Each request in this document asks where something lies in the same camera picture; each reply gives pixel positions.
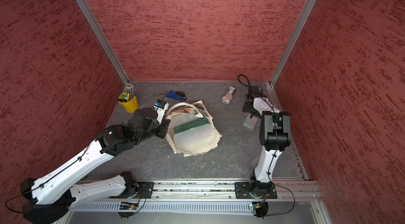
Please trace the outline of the green pencil case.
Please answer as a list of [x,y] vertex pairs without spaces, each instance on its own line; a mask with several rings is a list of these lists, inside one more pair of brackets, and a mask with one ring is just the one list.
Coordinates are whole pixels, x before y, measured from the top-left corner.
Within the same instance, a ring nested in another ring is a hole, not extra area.
[[207,118],[198,118],[193,121],[190,121],[190,122],[187,122],[185,124],[175,127],[174,132],[175,132],[175,134],[181,133],[181,132],[188,131],[190,129],[193,129],[193,128],[196,128],[199,126],[203,126],[205,124],[209,124],[209,120]]

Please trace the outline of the blue black stapler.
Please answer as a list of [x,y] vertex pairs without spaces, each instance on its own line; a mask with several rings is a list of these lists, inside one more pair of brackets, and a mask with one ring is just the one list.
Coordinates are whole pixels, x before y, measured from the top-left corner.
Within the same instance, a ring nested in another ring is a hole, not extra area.
[[178,91],[167,91],[165,96],[167,98],[175,99],[175,100],[181,100],[181,101],[186,101],[187,97],[184,92],[178,92]]

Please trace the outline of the clear ribbed pencil case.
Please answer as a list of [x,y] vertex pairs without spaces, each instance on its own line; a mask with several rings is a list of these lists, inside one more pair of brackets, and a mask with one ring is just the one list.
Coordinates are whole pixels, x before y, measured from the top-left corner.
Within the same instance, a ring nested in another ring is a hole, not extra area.
[[212,148],[216,133],[210,124],[174,134],[174,145],[183,154],[202,154]]

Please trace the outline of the yellow pen cup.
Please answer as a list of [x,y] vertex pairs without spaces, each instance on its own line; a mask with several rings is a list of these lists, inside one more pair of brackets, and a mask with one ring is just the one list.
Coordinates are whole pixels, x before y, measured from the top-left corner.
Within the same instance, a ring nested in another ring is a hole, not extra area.
[[119,95],[118,102],[128,113],[134,113],[139,108],[138,98],[135,96],[132,84],[126,86],[125,91]]

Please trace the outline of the flag pattern can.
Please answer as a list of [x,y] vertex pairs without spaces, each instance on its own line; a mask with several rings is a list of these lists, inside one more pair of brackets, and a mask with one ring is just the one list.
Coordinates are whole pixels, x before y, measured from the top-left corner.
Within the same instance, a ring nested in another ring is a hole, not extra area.
[[226,90],[224,96],[222,97],[222,99],[221,99],[222,102],[223,102],[224,104],[229,104],[229,103],[231,102],[231,100],[233,99],[233,96],[234,96],[235,92],[236,92],[236,88],[233,87],[233,86],[230,86],[230,87]]

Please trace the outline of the floral canvas tote bag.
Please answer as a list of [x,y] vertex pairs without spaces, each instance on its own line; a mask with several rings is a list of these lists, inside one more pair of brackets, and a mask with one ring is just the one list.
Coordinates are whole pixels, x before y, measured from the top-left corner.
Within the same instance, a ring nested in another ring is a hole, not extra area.
[[202,155],[218,147],[221,134],[204,103],[178,103],[165,118],[170,120],[166,140],[176,154]]

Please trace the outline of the left corner aluminium post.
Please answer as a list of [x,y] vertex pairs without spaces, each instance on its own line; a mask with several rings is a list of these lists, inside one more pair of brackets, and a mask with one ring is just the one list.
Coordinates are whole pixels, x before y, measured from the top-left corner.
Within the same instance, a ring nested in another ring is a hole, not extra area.
[[86,0],[75,0],[77,5],[79,6],[80,10],[82,11],[83,15],[85,16],[87,22],[89,23],[91,29],[93,30],[94,34],[96,35],[99,43],[101,44],[103,50],[107,54],[110,62],[112,63],[114,69],[118,73],[119,77],[121,78],[122,82],[125,85],[128,85],[130,80],[127,74],[125,73],[121,63],[119,62],[112,46],[109,44],[107,37],[105,36],[101,26],[99,25],[98,21],[96,20],[95,15],[93,14],[89,4]]

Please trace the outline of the right corner aluminium post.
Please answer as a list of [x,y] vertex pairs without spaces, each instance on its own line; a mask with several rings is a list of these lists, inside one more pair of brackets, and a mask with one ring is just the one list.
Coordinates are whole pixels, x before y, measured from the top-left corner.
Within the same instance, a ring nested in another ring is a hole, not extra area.
[[277,68],[276,68],[275,72],[273,73],[273,76],[272,76],[272,78],[270,80],[270,88],[275,87],[276,82],[277,82],[278,78],[280,77],[281,72],[282,72],[286,62],[289,59],[289,56],[290,56],[290,54],[291,54],[291,52],[292,52],[292,50],[293,50],[293,48],[295,46],[295,43],[297,42],[297,40],[298,40],[298,38],[299,38],[299,36],[301,34],[301,31],[302,31],[303,27],[305,26],[305,23],[306,23],[309,15],[310,15],[313,7],[314,7],[316,1],[317,0],[306,0],[305,1],[304,5],[303,5],[303,8],[302,8],[302,10],[300,12],[300,15],[299,15],[299,17],[298,17],[298,19],[296,21],[295,26],[294,26],[294,29],[293,29],[293,31],[292,31],[292,33],[290,35],[290,38],[289,38],[289,40],[287,42],[285,50],[282,53],[281,59],[280,59],[280,61],[278,63],[278,66],[277,66]]

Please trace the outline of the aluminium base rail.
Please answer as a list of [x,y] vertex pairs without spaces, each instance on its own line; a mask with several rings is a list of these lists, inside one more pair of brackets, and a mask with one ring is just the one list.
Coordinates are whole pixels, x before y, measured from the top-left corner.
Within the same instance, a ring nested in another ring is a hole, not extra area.
[[329,224],[315,181],[274,179],[263,196],[246,179],[156,180],[140,206],[102,199],[74,208],[62,224]]

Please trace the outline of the corner aluminium post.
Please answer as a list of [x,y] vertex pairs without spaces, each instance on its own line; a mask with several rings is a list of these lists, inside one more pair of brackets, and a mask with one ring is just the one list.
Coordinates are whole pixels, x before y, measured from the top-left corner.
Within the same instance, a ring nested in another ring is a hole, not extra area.
[[103,50],[107,54],[110,62],[112,63],[114,69],[118,73],[119,77],[121,78],[122,82],[125,85],[128,85],[130,80],[127,74],[125,73],[121,63],[119,62],[112,46],[109,44],[107,37],[105,36],[101,26],[99,25],[98,21],[96,20],[95,15],[93,14],[89,4],[86,0],[75,0],[77,5],[79,6],[80,10],[82,11],[83,15],[85,16],[87,22],[89,23],[91,29],[93,30],[94,34],[96,35],[99,43],[101,44]]
[[301,34],[301,31],[302,31],[303,27],[305,26],[305,23],[306,23],[309,15],[310,15],[313,7],[314,7],[316,1],[317,0],[306,0],[305,1],[304,5],[303,5],[303,8],[302,8],[302,10],[300,12],[300,15],[299,15],[299,17],[298,17],[298,19],[296,21],[295,26],[294,26],[294,29],[293,29],[293,31],[292,31],[292,33],[290,35],[290,38],[289,38],[289,40],[287,42],[285,50],[282,53],[281,59],[280,59],[280,61],[278,63],[278,66],[277,66],[277,68],[276,68],[275,72],[273,73],[273,76],[272,76],[272,78],[270,80],[270,88],[275,87],[276,82],[277,82],[278,78],[280,77],[281,72],[282,72],[286,62],[289,59],[289,56],[290,56],[290,54],[291,54],[291,52],[292,52],[292,50],[293,50],[293,48],[295,46],[295,43],[297,42],[297,40],[298,40],[298,38],[299,38],[299,36]]

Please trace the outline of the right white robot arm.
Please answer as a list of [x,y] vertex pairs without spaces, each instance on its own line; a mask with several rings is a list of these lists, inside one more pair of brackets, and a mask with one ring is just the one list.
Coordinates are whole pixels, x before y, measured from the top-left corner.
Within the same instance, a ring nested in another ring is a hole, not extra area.
[[278,158],[291,145],[290,114],[277,109],[265,95],[252,93],[246,95],[243,112],[247,113],[246,128],[252,130],[260,121],[262,151],[251,177],[251,187],[263,190],[272,183]]

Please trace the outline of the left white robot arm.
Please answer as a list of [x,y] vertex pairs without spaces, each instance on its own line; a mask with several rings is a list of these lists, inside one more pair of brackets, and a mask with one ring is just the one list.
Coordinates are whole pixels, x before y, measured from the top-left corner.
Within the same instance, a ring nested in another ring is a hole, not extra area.
[[20,184],[21,196],[27,199],[20,212],[33,224],[51,224],[73,208],[104,198],[135,199],[143,197],[141,187],[131,172],[110,179],[80,184],[95,168],[124,151],[151,138],[165,138],[170,124],[164,115],[168,106],[138,109],[127,124],[112,125],[101,131],[80,153],[48,175],[28,178]]

